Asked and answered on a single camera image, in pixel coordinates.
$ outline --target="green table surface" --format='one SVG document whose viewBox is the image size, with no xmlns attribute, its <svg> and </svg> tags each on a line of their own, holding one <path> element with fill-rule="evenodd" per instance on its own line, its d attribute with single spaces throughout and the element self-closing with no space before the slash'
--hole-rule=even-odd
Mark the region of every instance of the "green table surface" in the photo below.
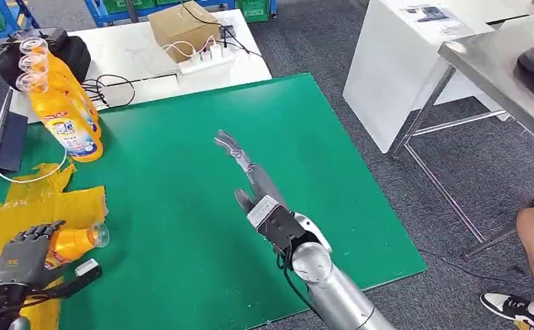
<svg viewBox="0 0 534 330">
<path fill-rule="evenodd" d="M 111 109 L 100 124 L 105 154 L 76 163 L 67 191 L 105 186 L 111 243 L 83 257 L 103 277 L 63 301 L 62 330 L 245 329 L 306 308 L 233 198 L 248 182 L 214 145 L 218 129 L 320 227 L 359 287 L 425 270 L 309 74 Z M 42 125 L 28 127 L 21 174 L 61 157 Z M 0 199 L 7 187 L 0 178 Z"/>
</svg>

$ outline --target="sneaker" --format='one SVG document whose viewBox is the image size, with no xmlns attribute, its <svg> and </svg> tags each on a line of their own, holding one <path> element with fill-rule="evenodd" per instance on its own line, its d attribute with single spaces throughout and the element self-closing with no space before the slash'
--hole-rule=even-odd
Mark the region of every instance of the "sneaker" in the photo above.
<svg viewBox="0 0 534 330">
<path fill-rule="evenodd" d="M 528 310 L 530 301 L 518 296 L 490 293 L 481 295 L 480 301 L 492 313 L 507 320 L 522 321 L 534 328 L 534 314 Z"/>
</svg>

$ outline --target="power strip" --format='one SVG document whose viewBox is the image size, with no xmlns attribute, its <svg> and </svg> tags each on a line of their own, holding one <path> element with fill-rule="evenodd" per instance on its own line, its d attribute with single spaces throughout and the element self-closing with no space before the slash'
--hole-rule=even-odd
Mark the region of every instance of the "power strip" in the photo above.
<svg viewBox="0 0 534 330">
<path fill-rule="evenodd" d="M 201 52 L 192 56 L 189 60 L 178 63 L 182 74 L 191 74 L 192 72 L 208 69 L 223 65 L 235 60 L 235 55 L 227 47 L 222 47 L 218 43 L 211 46 L 209 52 Z"/>
</svg>

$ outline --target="bottle cap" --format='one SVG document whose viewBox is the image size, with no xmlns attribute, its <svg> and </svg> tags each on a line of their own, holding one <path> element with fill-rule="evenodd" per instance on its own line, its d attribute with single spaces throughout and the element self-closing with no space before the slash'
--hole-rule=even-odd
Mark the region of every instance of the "bottle cap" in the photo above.
<svg viewBox="0 0 534 330">
<path fill-rule="evenodd" d="M 42 38 L 28 38 L 20 43 L 20 52 L 25 55 L 30 53 L 46 55 L 48 54 L 48 43 Z"/>
<path fill-rule="evenodd" d="M 16 79 L 16 88 L 29 94 L 43 93 L 48 89 L 48 80 L 45 74 L 25 72 Z"/>
<path fill-rule="evenodd" d="M 31 53 L 20 58 L 18 67 L 24 72 L 45 74 L 48 72 L 48 57 L 40 53 Z"/>
<path fill-rule="evenodd" d="M 103 223 L 95 223 L 87 231 L 87 237 L 93 246 L 104 248 L 109 244 L 109 229 Z"/>
</svg>

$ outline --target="yellow detergent bottle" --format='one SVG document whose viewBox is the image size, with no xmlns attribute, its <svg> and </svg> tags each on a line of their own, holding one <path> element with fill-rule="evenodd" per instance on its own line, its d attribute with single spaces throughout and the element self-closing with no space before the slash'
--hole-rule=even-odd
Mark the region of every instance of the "yellow detergent bottle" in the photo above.
<svg viewBox="0 0 534 330">
<path fill-rule="evenodd" d="M 109 230 L 104 223 L 96 223 L 86 229 L 61 229 L 50 238 L 44 268 L 54 269 L 71 263 L 93 248 L 103 248 L 109 243 Z"/>
<path fill-rule="evenodd" d="M 54 88 L 65 96 L 71 99 L 71 102 L 76 107 L 80 115 L 85 119 L 93 132 L 100 138 L 101 128 L 94 117 L 91 116 L 90 108 L 84 103 L 82 96 L 73 90 L 68 80 L 58 72 L 51 71 L 48 64 L 48 57 L 46 55 L 32 53 L 20 58 L 18 63 L 20 69 L 24 72 L 38 72 L 46 74 L 50 82 L 50 88 Z"/>
<path fill-rule="evenodd" d="M 50 86 L 45 74 L 26 72 L 16 87 L 28 93 L 32 110 L 48 131 L 77 162 L 92 162 L 103 154 L 103 145 L 77 111 L 70 98 Z"/>
<path fill-rule="evenodd" d="M 69 81 L 72 89 L 76 91 L 79 95 L 81 95 L 81 100 L 83 100 L 85 106 L 89 108 L 93 121 L 99 121 L 99 114 L 97 112 L 97 109 L 93 105 L 93 102 L 91 102 L 91 100 L 87 96 L 87 93 L 85 93 L 85 90 L 81 87 L 81 84 L 78 83 L 78 80 L 72 74 L 68 65 L 66 65 L 66 63 L 64 63 L 61 59 L 59 59 L 50 52 L 46 40 L 37 37 L 28 38 L 20 43 L 20 52 L 22 52 L 22 54 L 24 55 L 28 55 L 31 53 L 40 53 L 46 55 L 46 57 L 48 58 L 49 68 L 53 72 L 58 72 L 62 74 Z"/>
</svg>

